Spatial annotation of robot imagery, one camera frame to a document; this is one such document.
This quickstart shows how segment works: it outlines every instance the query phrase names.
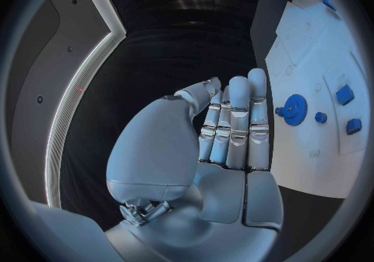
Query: robotic hand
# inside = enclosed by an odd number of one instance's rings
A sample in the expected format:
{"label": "robotic hand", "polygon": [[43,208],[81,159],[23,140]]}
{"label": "robotic hand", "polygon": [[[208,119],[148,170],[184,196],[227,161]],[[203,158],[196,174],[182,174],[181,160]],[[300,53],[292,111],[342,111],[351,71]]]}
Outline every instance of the robotic hand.
{"label": "robotic hand", "polygon": [[[119,136],[107,166],[110,194],[135,226],[171,210],[199,162],[235,170],[267,170],[266,76],[253,69],[221,91],[217,77],[164,96],[141,110]],[[192,120],[209,105],[199,138]]]}

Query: blue gear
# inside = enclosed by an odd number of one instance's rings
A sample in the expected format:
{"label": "blue gear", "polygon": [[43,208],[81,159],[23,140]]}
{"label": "blue gear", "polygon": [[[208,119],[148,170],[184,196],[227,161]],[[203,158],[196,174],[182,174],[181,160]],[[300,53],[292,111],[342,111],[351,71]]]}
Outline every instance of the blue gear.
{"label": "blue gear", "polygon": [[302,95],[291,95],[284,104],[283,118],[290,126],[300,125],[307,116],[308,103]]}

